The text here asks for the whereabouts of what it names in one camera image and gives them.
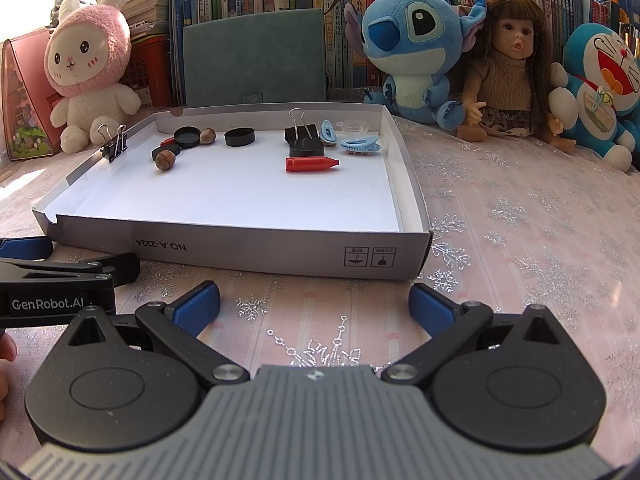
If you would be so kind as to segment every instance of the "blue stitch plush toy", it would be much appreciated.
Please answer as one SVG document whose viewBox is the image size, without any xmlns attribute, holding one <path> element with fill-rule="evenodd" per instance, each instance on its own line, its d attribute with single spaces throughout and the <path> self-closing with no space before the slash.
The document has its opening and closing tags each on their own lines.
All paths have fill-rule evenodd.
<svg viewBox="0 0 640 480">
<path fill-rule="evenodd" d="M 372 92 L 365 102 L 386 105 L 418 123 L 455 130 L 465 111 L 449 99 L 445 74 L 473 47 L 485 15 L 485 0 L 477 0 L 466 16 L 444 0 L 376 0 L 362 20 L 347 4 L 350 45 L 389 74 L 383 93 Z"/>
<path fill-rule="evenodd" d="M 552 85 L 574 95 L 578 119 L 561 136 L 628 171 L 632 153 L 640 152 L 638 128 L 625 119 L 640 102 L 640 69 L 634 55 L 610 28 L 585 23 L 567 41 L 564 66 L 566 70 L 558 63 L 552 66 Z M 564 107 L 564 103 L 549 104 L 552 112 Z"/>
</svg>

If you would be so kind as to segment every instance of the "rabbit face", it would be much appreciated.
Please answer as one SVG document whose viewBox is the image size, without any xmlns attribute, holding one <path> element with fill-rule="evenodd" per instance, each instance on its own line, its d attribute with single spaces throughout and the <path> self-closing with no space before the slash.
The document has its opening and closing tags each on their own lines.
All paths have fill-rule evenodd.
<svg viewBox="0 0 640 480">
<path fill-rule="evenodd" d="M 51 38 L 47 68 L 53 80 L 66 87 L 98 75 L 108 58 L 105 33 L 88 23 L 78 23 Z"/>
</svg>

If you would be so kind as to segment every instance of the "plush toy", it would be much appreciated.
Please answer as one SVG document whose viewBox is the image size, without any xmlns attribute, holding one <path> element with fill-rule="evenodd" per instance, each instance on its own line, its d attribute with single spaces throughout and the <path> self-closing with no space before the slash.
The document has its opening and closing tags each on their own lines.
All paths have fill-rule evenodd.
<svg viewBox="0 0 640 480">
<path fill-rule="evenodd" d="M 351 4 L 344 12 L 350 45 L 389 74 L 383 93 L 372 92 L 365 102 L 386 105 L 417 123 L 455 130 L 465 110 L 449 99 L 445 74 L 473 47 L 486 13 L 484 0 L 477 0 L 466 16 L 444 0 L 376 0 L 362 22 Z"/>
<path fill-rule="evenodd" d="M 65 153 L 80 152 L 91 141 L 113 136 L 140 109 L 140 98 L 118 83 L 129 63 L 129 25 L 120 12 L 127 0 L 102 0 L 80 8 L 79 0 L 60 5 L 60 24 L 45 51 L 44 67 L 53 88 L 64 97 L 51 112 L 51 124 L 66 124 L 60 137 Z"/>
<path fill-rule="evenodd" d="M 633 122 L 638 115 L 640 70 L 622 38 L 610 28 L 585 23 L 574 30 L 564 49 L 564 65 L 554 63 L 551 83 L 575 97 L 578 119 L 561 134 L 591 148 L 612 166 L 628 171 L 632 153 L 640 151 Z M 565 103 L 551 103 L 562 108 Z M 632 115 L 632 120 L 624 120 Z"/>
<path fill-rule="evenodd" d="M 531 0 L 486 0 L 486 7 L 485 26 L 468 55 L 460 96 L 466 115 L 458 137 L 478 142 L 487 134 L 536 134 L 570 151 L 575 141 L 556 137 L 562 124 L 549 108 L 551 59 L 544 12 Z"/>
</svg>

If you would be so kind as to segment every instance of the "doll's knitted sweater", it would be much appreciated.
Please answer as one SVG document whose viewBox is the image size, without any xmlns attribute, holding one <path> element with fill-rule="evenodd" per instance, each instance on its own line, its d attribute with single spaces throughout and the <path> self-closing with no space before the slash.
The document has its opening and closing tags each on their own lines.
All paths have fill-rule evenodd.
<svg viewBox="0 0 640 480">
<path fill-rule="evenodd" d="M 531 110 L 526 59 L 511 59 L 492 48 L 487 59 L 473 59 L 470 64 L 482 76 L 478 102 L 500 110 Z"/>
</svg>

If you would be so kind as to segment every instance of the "light blue claw clip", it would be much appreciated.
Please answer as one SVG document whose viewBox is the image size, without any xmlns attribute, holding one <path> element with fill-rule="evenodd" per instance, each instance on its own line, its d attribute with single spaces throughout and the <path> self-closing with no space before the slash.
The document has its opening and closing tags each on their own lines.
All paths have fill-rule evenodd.
<svg viewBox="0 0 640 480">
<path fill-rule="evenodd" d="M 378 139 L 380 136 L 363 137 L 362 139 L 355 140 L 341 140 L 340 147 L 347 150 L 348 153 L 354 153 L 356 155 L 369 155 L 369 153 L 375 153 L 380 151 L 380 145 Z"/>
<path fill-rule="evenodd" d="M 322 127 L 320 128 L 320 140 L 327 146 L 335 146 L 338 142 L 337 137 L 335 136 L 334 126 L 331 124 L 331 121 L 325 121 L 322 123 Z"/>
</svg>

